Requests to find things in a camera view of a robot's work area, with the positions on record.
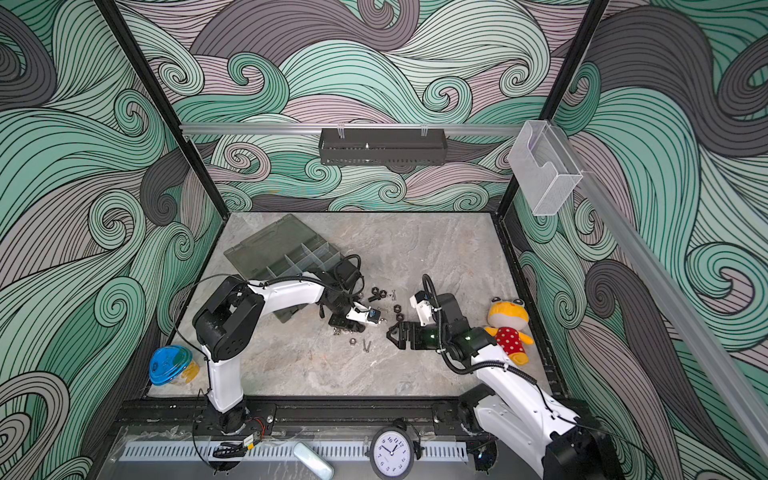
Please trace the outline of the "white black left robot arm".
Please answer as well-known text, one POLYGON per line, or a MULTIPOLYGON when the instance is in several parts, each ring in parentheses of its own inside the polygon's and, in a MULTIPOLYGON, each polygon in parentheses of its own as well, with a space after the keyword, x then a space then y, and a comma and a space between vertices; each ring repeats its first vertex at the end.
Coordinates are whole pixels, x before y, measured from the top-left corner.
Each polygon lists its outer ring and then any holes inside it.
POLYGON ((364 305, 355 291, 364 281, 360 266, 344 257, 328 270, 262 281, 229 275, 222 281, 193 318, 197 342, 207 358, 208 410, 220 433, 238 434, 246 426, 240 355, 263 316, 315 304, 330 312, 328 324, 339 330, 363 332, 381 323, 381 312, 364 305))

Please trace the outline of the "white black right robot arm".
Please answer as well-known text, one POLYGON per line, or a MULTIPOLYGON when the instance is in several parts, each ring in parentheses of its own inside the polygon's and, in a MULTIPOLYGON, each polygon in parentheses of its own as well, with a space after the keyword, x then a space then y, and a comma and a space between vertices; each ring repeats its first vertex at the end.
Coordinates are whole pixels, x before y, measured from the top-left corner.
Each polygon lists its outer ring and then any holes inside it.
POLYGON ((421 290, 410 299, 416 321, 399 320, 386 333, 400 350, 434 350, 457 375, 479 384, 461 396, 463 430, 503 443, 541 479, 621 479, 609 433, 547 394, 523 371, 529 315, 520 299, 495 298, 481 327, 470 325, 455 296, 421 290))

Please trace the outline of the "black bolt with nuts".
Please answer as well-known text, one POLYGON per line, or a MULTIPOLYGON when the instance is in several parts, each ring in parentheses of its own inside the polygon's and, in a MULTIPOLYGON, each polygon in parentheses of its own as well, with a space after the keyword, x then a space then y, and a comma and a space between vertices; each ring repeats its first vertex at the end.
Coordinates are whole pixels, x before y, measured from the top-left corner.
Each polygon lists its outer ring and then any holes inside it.
POLYGON ((368 302, 375 302, 378 300, 382 300, 388 296, 388 292, 384 289, 379 289, 377 287, 373 287, 371 289, 371 295, 368 297, 368 302))

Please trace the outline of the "grey compartment organizer box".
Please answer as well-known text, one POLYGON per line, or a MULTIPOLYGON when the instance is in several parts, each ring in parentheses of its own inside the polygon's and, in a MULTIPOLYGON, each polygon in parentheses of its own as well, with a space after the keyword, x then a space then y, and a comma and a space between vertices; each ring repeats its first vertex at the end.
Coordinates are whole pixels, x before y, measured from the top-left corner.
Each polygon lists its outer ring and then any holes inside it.
POLYGON ((345 286, 351 287, 353 269, 360 265, 358 260, 346 259, 333 244, 292 214, 245 238, 224 255, 240 276, 256 283, 305 272, 316 276, 326 272, 333 280, 343 279, 345 286))

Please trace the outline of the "yellow frog plush toy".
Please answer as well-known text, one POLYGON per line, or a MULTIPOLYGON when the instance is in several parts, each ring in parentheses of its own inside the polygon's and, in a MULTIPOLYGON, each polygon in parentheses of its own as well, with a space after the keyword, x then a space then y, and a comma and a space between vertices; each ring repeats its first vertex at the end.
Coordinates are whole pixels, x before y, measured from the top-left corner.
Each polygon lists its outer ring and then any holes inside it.
POLYGON ((517 366, 529 363, 526 348, 535 344, 528 333, 529 314, 522 299, 494 297, 485 330, 495 338, 509 359, 517 366))

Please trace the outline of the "white round clock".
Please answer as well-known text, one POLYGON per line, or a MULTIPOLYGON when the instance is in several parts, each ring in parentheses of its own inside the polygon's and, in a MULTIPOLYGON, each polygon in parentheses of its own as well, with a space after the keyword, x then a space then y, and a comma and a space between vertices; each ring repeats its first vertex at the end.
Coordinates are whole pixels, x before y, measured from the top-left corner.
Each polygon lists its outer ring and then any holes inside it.
POLYGON ((405 430, 399 427, 383 428, 371 440, 368 457, 379 479, 402 480, 413 467, 414 444, 405 430))

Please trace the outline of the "white oblong remote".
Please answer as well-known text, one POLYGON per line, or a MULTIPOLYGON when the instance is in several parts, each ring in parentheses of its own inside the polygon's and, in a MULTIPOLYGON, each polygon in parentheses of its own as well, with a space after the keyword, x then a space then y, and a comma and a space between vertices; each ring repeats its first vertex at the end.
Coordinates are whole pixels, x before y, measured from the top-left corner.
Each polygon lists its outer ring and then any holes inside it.
POLYGON ((293 456, 320 480, 332 480, 334 468, 312 448, 302 442, 293 446, 293 456))

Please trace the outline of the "blue lid fruit cup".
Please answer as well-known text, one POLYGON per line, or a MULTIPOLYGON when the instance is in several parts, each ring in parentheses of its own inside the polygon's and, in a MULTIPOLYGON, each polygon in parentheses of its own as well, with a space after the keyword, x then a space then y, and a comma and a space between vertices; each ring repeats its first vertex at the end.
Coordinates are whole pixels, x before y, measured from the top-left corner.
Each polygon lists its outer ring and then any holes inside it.
POLYGON ((149 363, 149 380, 154 386, 191 383, 200 367, 189 349, 170 345, 154 352, 149 363))

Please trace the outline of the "black wall tray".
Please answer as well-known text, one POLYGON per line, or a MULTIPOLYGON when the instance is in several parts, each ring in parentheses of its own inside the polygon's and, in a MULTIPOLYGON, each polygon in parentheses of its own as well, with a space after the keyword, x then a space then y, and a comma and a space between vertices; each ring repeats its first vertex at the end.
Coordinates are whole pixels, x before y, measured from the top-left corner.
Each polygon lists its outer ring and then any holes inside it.
POLYGON ((325 129, 318 148, 321 162, 331 166, 440 165, 448 154, 442 130, 347 130, 340 135, 325 129))

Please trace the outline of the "clear plastic wall holder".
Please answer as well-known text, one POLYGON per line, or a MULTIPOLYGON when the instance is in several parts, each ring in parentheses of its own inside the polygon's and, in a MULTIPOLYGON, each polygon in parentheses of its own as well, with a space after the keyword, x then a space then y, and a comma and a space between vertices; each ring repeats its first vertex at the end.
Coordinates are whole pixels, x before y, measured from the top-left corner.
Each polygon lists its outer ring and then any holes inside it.
POLYGON ((547 120, 526 121, 508 163, 534 216, 554 216, 583 178, 564 130, 547 120))

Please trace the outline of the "aluminium rail bar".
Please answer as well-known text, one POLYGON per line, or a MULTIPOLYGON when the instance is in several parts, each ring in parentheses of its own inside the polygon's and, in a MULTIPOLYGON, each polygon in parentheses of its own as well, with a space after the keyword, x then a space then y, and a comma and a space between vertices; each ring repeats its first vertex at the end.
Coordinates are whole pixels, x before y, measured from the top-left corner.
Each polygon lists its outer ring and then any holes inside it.
POLYGON ((323 130, 415 130, 426 133, 442 130, 447 136, 508 137, 517 135, 521 125, 494 124, 382 124, 382 123, 182 123, 184 135, 320 135, 323 130))

